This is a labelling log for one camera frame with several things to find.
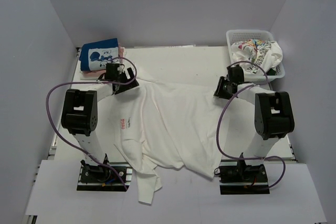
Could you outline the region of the dark green t-shirt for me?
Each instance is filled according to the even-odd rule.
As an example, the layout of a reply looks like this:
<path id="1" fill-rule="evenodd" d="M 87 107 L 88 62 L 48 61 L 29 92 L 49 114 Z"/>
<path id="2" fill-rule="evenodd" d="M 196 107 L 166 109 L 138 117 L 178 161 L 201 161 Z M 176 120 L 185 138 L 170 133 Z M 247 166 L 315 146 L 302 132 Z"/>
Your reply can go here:
<path id="1" fill-rule="evenodd" d="M 274 69 L 270 69 L 268 72 L 267 72 L 267 76 L 276 76 L 277 75 L 277 72 L 276 70 Z"/>

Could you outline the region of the white cartoon print t-shirt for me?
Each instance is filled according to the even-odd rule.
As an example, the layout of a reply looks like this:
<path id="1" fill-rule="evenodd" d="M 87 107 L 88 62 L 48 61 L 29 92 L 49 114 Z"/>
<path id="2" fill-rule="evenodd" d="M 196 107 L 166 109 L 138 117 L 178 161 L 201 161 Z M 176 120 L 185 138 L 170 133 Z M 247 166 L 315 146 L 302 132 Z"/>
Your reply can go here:
<path id="1" fill-rule="evenodd" d="M 260 68 L 242 61 L 259 65 L 265 72 L 275 71 L 283 60 L 282 49 L 274 40 L 249 39 L 231 45 L 233 62 L 241 61 L 245 74 L 260 76 Z"/>

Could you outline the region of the white t-shirt red print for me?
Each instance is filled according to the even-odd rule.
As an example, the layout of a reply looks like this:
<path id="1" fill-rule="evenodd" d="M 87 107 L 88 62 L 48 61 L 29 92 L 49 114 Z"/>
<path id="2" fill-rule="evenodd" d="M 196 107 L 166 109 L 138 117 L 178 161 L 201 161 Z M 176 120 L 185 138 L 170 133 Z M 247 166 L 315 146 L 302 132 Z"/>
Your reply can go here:
<path id="1" fill-rule="evenodd" d="M 136 172 L 138 200 L 150 204 L 162 187 L 157 167 L 185 167 L 206 178 L 222 159 L 216 128 L 226 104 L 209 87 L 171 83 L 138 70 L 139 86 L 113 97 L 114 144 Z M 220 127 L 220 147 L 226 143 L 229 115 Z"/>

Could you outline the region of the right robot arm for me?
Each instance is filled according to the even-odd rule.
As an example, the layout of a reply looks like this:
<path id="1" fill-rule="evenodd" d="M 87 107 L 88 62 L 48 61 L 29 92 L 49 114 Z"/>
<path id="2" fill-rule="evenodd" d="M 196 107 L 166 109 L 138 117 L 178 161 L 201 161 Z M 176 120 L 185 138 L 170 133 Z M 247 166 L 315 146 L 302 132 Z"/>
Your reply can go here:
<path id="1" fill-rule="evenodd" d="M 287 92 L 266 90 L 259 85 L 247 82 L 242 67 L 236 63 L 227 67 L 227 76 L 220 77 L 214 97 L 227 100 L 217 123 L 216 145 L 220 153 L 236 161 L 245 163 L 238 166 L 238 177 L 247 182 L 256 175 L 254 166 L 265 160 L 275 158 L 268 156 L 272 147 L 288 133 L 293 132 L 295 121 L 290 96 Z M 231 102 L 239 98 L 254 106 L 255 135 L 239 157 L 226 154 L 220 147 L 219 134 L 222 119 Z"/>

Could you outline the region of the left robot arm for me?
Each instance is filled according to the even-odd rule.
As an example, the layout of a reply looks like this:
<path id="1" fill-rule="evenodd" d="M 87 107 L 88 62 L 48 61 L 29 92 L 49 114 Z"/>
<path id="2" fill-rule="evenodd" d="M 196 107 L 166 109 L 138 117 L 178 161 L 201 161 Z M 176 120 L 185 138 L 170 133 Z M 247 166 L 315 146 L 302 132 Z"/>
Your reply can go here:
<path id="1" fill-rule="evenodd" d="M 82 90 L 68 89 L 61 115 L 61 126 L 74 136 L 85 155 L 82 162 L 94 166 L 93 176 L 101 182 L 110 178 L 107 154 L 103 151 L 97 134 L 98 102 L 139 85 L 134 67 L 123 69 L 121 63 L 109 63 L 106 72 L 97 81 Z"/>

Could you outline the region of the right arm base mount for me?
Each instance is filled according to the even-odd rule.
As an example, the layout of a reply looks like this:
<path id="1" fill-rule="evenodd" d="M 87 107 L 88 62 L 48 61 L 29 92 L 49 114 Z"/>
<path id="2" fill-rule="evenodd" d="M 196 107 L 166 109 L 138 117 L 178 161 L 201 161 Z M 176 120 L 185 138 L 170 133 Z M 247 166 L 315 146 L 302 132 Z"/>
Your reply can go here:
<path id="1" fill-rule="evenodd" d="M 219 178 L 221 195 L 265 195 L 270 193 L 268 177 L 263 164 L 246 165 L 244 161 L 235 164 L 221 162 L 214 169 Z"/>

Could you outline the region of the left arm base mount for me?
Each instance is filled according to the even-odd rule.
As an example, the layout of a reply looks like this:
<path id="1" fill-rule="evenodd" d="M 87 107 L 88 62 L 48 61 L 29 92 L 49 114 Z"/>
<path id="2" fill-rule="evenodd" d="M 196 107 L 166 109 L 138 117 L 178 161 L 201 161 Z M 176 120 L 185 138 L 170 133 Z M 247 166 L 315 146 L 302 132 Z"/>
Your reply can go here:
<path id="1" fill-rule="evenodd" d="M 112 171 L 106 167 L 92 166 L 81 161 L 77 191 L 126 192 L 132 180 L 132 167 L 127 163 L 112 163 Z"/>

